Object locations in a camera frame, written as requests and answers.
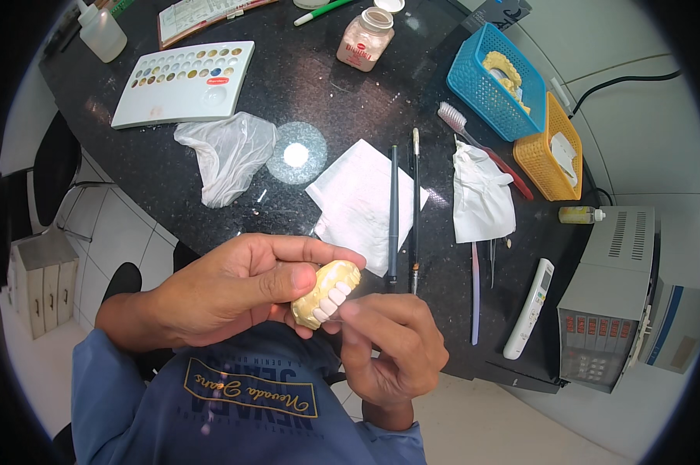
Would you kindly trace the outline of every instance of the hand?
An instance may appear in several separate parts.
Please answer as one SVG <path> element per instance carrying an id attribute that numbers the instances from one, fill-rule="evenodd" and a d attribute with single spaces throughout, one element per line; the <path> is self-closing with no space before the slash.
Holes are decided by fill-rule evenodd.
<path id="1" fill-rule="evenodd" d="M 368 403 L 393 408 L 438 386 L 448 362 L 428 305 L 412 294 L 371 294 L 340 306 L 342 360 L 350 388 Z M 371 344 L 381 349 L 371 357 Z"/>
<path id="2" fill-rule="evenodd" d="M 317 282 L 317 264 L 363 256 L 310 237 L 242 234 L 151 291 L 153 317 L 166 328 L 170 345 L 220 342 L 266 320 L 284 321 L 304 339 L 313 331 L 296 324 L 287 306 Z"/>

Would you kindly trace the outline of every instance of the dropper bottle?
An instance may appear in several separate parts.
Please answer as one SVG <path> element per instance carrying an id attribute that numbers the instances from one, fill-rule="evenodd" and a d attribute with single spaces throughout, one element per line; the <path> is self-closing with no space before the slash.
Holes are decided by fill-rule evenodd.
<path id="1" fill-rule="evenodd" d="M 128 38 L 107 8 L 98 10 L 94 4 L 87 6 L 84 0 L 76 0 L 76 3 L 81 12 L 78 16 L 78 23 L 81 24 L 79 37 L 99 60 L 111 62 L 125 48 Z"/>

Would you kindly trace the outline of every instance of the orange plastic basket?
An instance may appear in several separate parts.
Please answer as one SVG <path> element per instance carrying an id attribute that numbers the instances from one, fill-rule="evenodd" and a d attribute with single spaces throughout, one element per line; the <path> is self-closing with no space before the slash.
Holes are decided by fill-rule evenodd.
<path id="1" fill-rule="evenodd" d="M 549 150 L 549 142 L 556 133 L 564 134 L 578 154 L 572 160 L 572 168 L 578 176 L 578 184 L 574 188 L 569 185 L 567 175 Z M 544 132 L 516 140 L 513 145 L 513 157 L 547 200 L 580 200 L 582 143 L 551 92 L 547 92 L 547 125 Z"/>

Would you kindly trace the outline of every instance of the black pen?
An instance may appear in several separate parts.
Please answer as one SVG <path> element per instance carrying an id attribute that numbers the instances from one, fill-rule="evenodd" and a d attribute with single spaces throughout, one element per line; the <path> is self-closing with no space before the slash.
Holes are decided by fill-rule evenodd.
<path id="1" fill-rule="evenodd" d="M 415 181 L 414 202 L 412 203 L 412 240 L 410 241 L 410 263 L 412 276 L 410 292 L 417 295 L 417 280 L 420 273 L 420 132 L 412 129 L 412 178 Z"/>
<path id="2" fill-rule="evenodd" d="M 392 191 L 389 204 L 389 271 L 386 273 L 386 291 L 396 292 L 396 262 L 399 251 L 399 154 L 392 145 Z"/>

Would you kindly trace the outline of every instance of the white porcelain tooth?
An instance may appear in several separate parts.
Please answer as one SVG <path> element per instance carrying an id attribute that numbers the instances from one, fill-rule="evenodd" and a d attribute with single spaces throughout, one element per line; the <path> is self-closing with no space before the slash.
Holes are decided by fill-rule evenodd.
<path id="1" fill-rule="evenodd" d="M 345 295 L 350 295 L 350 292 L 352 292 L 352 289 L 350 289 L 350 286 L 343 283 L 342 281 L 337 281 L 337 284 L 335 284 L 334 287 L 339 289 L 340 292 L 345 294 Z"/>
<path id="2" fill-rule="evenodd" d="M 325 321 L 329 320 L 329 316 L 325 312 L 322 311 L 320 308 L 315 308 L 314 311 L 314 318 L 319 320 L 320 323 L 324 323 Z"/>
<path id="3" fill-rule="evenodd" d="M 327 296 L 329 297 L 329 300 L 335 302 L 337 305 L 342 305 L 342 303 L 345 302 L 345 294 L 341 293 L 337 289 L 329 289 Z"/>
<path id="4" fill-rule="evenodd" d="M 335 313 L 337 311 L 337 305 L 335 305 L 331 300 L 328 298 L 323 298 L 319 301 L 319 307 L 321 307 L 322 312 L 325 315 L 331 315 L 332 313 Z"/>

